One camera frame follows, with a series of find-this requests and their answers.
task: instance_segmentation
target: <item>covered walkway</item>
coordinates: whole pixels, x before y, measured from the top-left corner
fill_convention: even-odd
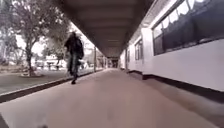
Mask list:
[[[3,103],[0,113],[9,128],[216,128],[116,69]]]

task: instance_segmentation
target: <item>dark jacket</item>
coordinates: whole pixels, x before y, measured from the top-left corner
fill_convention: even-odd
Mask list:
[[[77,54],[79,59],[83,58],[83,45],[81,40],[76,36],[75,33],[73,33],[65,42],[65,47],[71,55]]]

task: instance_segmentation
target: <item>green tree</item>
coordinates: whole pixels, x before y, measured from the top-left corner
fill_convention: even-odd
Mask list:
[[[32,47],[42,37],[51,37],[67,18],[52,4],[52,0],[11,0],[7,25],[26,43],[25,53],[28,75],[35,75],[31,67]]]

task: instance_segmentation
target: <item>street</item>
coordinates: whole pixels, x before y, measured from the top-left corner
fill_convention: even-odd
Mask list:
[[[92,69],[80,70],[79,75],[87,74],[92,71]],[[66,70],[38,70],[37,74],[42,74],[44,76],[39,78],[23,78],[20,76],[20,73],[0,74],[0,94],[69,77],[69,74],[66,72]]]

